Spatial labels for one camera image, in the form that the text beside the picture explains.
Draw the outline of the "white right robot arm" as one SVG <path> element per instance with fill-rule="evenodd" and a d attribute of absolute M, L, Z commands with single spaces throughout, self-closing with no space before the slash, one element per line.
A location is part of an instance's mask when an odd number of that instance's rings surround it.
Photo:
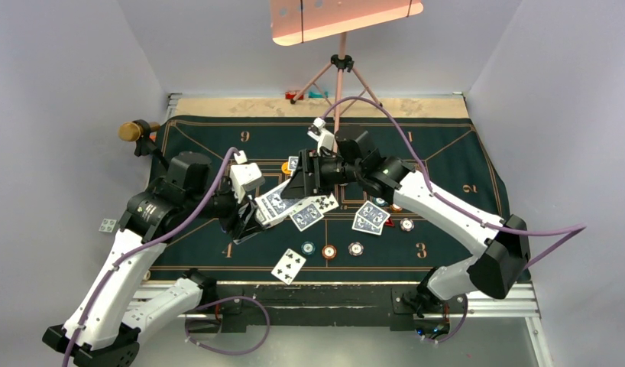
<path fill-rule="evenodd" d="M 283 198 L 302 199 L 357 183 L 368 195 L 420 215 L 459 241 L 471 256 L 436 268 L 421 281 L 417 300 L 425 310 L 438 310 L 448 299 L 471 291 L 494 299 L 507 296 L 530 259 L 529 243 L 518 234 L 526 229 L 523 219 L 503 219 L 459 200 L 416 166 L 383 156 L 360 126 L 342 128 L 336 135 L 310 127 L 309 136 L 318 148 L 300 151 Z"/>

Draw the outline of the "blue playing card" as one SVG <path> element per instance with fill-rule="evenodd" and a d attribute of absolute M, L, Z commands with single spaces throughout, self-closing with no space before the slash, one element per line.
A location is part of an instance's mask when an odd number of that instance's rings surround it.
<path fill-rule="evenodd" d="M 298 165 L 299 158 L 297 156 L 289 156 L 287 162 L 287 169 L 289 171 L 295 171 Z"/>
<path fill-rule="evenodd" d="M 310 203 L 306 206 L 301 206 L 300 208 L 295 209 L 290 214 L 290 218 L 295 227 L 300 232 L 303 232 L 320 221 L 323 218 L 323 213 L 314 203 Z"/>
<path fill-rule="evenodd" d="M 371 201 L 366 201 L 357 211 L 357 214 L 376 227 L 383 226 L 390 218 L 390 214 L 385 209 Z"/>
<path fill-rule="evenodd" d="M 364 217 L 356 215 L 354 217 L 351 229 L 357 232 L 363 232 L 372 235 L 381 235 L 382 228 L 368 222 Z"/>

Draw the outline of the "orange poker chip stack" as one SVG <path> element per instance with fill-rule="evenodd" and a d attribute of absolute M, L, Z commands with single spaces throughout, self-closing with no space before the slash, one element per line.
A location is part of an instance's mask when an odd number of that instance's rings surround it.
<path fill-rule="evenodd" d="M 333 245 L 325 245 L 322 250 L 322 257 L 326 260 L 332 260 L 337 256 L 337 249 Z"/>

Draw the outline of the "blue playing card deck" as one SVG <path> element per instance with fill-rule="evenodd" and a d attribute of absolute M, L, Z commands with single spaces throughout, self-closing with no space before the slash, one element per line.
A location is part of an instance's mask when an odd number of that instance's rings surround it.
<path fill-rule="evenodd" d="M 258 196 L 254 201 L 257 204 L 256 219 L 264 228 L 273 227 L 281 223 L 295 209 L 302 199 L 283 199 L 281 193 L 290 179 L 265 194 Z"/>

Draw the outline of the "green blue poker chip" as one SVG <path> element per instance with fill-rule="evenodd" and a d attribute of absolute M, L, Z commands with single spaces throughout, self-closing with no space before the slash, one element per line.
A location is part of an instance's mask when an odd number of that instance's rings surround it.
<path fill-rule="evenodd" d="M 316 251 L 316 246 L 313 242 L 306 241 L 301 245 L 301 252 L 304 255 L 312 255 Z"/>
<path fill-rule="evenodd" d="M 374 198 L 374 203 L 382 207 L 387 206 L 387 202 L 381 198 Z"/>

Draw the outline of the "white blue chip stack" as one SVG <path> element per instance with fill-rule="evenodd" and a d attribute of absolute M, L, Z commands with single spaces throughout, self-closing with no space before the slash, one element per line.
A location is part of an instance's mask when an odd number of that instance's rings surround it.
<path fill-rule="evenodd" d="M 348 246 L 348 253 L 351 256 L 361 256 L 364 253 L 364 246 L 360 242 L 352 242 Z"/>

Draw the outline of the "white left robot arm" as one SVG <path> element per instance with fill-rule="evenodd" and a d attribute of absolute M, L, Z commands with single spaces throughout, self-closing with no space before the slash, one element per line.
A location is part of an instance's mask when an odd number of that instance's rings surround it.
<path fill-rule="evenodd" d="M 234 239 L 248 234 L 254 205 L 249 191 L 264 177 L 244 152 L 230 148 L 214 177 L 210 159 L 185 151 L 164 162 L 165 172 L 133 196 L 110 253 L 82 303 L 43 342 L 63 354 L 63 365 L 128 366 L 141 346 L 178 315 L 218 306 L 215 279 L 191 268 L 141 306 L 129 304 L 169 242 L 199 217 L 219 219 Z"/>

